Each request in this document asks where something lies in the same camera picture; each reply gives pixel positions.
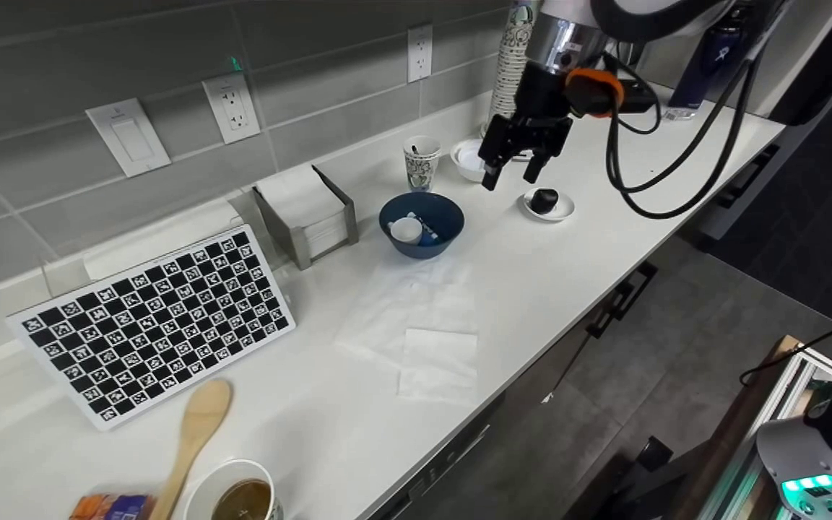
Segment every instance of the white mug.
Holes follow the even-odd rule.
[[[410,135],[404,142],[409,185],[410,190],[427,190],[443,158],[443,144],[430,135]]]
[[[235,486],[267,486],[270,487],[270,505],[267,505],[267,520],[283,520],[279,493],[276,493],[276,479],[273,473],[254,463],[254,458],[228,458],[216,470],[212,470],[198,490],[190,493],[185,505],[185,520],[212,520],[221,500],[235,490]]]

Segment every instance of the blue bowl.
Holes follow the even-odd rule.
[[[436,237],[426,235],[419,242],[398,242],[391,235],[391,223],[417,214],[426,227],[430,227]],[[449,242],[465,227],[465,214],[458,209],[458,203],[439,196],[439,193],[401,193],[394,196],[381,214],[378,214],[381,232],[391,237],[396,250],[427,259],[449,248]]]

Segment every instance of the electrical outlet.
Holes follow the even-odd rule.
[[[222,76],[206,80],[206,94],[214,110],[222,142],[241,142],[260,132],[260,119],[242,76]]]
[[[86,110],[127,177],[169,165],[169,152],[136,97]]]
[[[433,71],[433,27],[417,27],[409,32],[410,80],[423,80]]]

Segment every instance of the white countertop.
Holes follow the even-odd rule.
[[[576,198],[572,220],[540,224],[524,217],[515,198],[526,185],[515,171],[495,193],[443,171],[433,190],[461,203],[465,232],[443,256],[413,262],[372,220],[385,198],[404,190],[396,142],[409,132],[455,142],[472,128],[469,119],[472,103],[463,103],[319,162],[357,198],[362,242],[302,275],[281,269],[299,330],[221,373],[235,382],[235,406],[198,458],[185,500],[228,457],[251,457],[273,470],[286,518],[359,518],[683,223],[650,223],[625,209],[602,165],[605,122],[586,119],[543,172],[543,181],[559,172],[559,188]],[[699,119],[669,122],[653,138],[628,138],[625,165],[661,167],[697,128]],[[778,131],[745,119],[729,177]],[[644,203],[684,198],[713,165],[722,132],[721,122],[708,138],[713,144],[699,148],[676,181]],[[475,405],[398,395],[398,337],[410,327],[478,336]],[[3,346],[0,520],[68,518],[91,490],[156,493],[175,463],[185,402],[176,395],[99,432],[23,346]]]

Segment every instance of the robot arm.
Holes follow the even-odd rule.
[[[608,90],[621,90],[611,71],[599,76],[595,63],[611,37],[653,40],[695,27],[710,27],[731,8],[734,0],[546,0],[534,22],[526,68],[515,94],[515,115],[495,115],[479,144],[487,162],[482,185],[498,188],[502,165],[520,149],[533,149],[526,181],[534,181],[540,167],[562,157],[572,119],[608,113],[617,97]]]

